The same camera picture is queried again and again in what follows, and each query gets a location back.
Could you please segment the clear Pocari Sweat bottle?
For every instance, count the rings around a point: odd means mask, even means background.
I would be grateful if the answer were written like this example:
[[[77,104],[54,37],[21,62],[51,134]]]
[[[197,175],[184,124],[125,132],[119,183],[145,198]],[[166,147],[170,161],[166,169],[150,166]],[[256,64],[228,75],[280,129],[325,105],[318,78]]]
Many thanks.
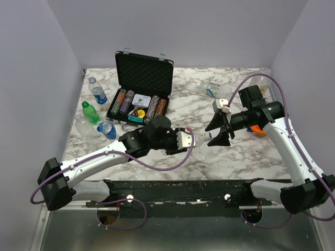
[[[195,147],[201,146],[203,143],[209,142],[212,140],[213,136],[210,132],[205,132],[205,133],[195,133]]]

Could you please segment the square clear juice bottle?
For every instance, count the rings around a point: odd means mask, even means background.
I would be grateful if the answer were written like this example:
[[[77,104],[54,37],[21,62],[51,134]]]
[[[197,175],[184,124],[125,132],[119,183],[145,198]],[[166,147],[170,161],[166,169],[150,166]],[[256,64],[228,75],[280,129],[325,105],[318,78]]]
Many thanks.
[[[256,71],[256,73],[263,73],[266,75],[271,75],[271,70],[269,68],[263,68],[261,70]],[[257,85],[261,91],[261,94],[264,95],[267,90],[269,89],[270,84],[272,83],[272,80],[268,77],[265,77],[263,75],[258,75],[250,78],[250,82],[248,86]]]

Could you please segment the clear bottle green-blue label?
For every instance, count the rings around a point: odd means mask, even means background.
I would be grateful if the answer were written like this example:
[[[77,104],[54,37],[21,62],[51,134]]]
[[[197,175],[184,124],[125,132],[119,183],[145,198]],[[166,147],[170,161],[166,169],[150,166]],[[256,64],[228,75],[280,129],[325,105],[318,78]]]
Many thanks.
[[[231,88],[227,83],[218,84],[214,82],[201,82],[197,84],[197,89],[206,93],[210,97],[214,97],[217,99],[228,99],[231,96]]]

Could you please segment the blue label water bottle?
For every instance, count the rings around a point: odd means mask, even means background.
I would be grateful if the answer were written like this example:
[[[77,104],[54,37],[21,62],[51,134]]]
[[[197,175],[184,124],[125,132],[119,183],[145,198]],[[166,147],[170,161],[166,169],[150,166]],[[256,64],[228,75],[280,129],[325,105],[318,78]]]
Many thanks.
[[[101,84],[96,80],[96,78],[88,78],[88,88],[99,105],[103,105],[108,101]]]

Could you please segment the blue white Pocari cap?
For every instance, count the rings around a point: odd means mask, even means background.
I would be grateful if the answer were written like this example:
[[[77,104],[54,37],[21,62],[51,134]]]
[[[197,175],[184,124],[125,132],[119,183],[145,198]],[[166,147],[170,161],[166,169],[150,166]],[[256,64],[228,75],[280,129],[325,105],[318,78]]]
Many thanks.
[[[213,139],[213,136],[210,132],[205,132],[202,134],[202,139],[204,142],[211,141]]]

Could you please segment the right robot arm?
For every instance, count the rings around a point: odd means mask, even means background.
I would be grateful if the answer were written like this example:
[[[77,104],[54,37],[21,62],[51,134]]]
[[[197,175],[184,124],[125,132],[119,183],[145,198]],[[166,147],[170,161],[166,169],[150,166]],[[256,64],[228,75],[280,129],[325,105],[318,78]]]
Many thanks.
[[[213,102],[215,115],[205,130],[219,128],[220,132],[207,145],[229,146],[235,131],[258,125],[273,142],[291,177],[290,183],[261,178],[247,181],[241,200],[248,205],[259,199],[275,201],[291,214],[325,203],[334,191],[334,175],[326,175],[312,160],[286,119],[283,105],[267,103],[256,85],[240,90],[239,96],[246,110],[234,115],[226,99]]]

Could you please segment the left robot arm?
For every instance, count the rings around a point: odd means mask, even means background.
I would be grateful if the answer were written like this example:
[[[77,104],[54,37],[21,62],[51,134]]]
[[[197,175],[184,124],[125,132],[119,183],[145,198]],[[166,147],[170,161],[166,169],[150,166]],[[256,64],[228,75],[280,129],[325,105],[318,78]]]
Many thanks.
[[[49,211],[67,206],[72,201],[94,201],[109,207],[115,203],[116,194],[106,180],[87,181],[87,178],[110,167],[135,161],[154,170],[140,161],[151,150],[165,150],[168,154],[192,152],[194,135],[190,128],[172,129],[170,120],[158,115],[148,124],[126,132],[117,141],[91,154],[58,162],[47,160],[37,179],[38,188]]]

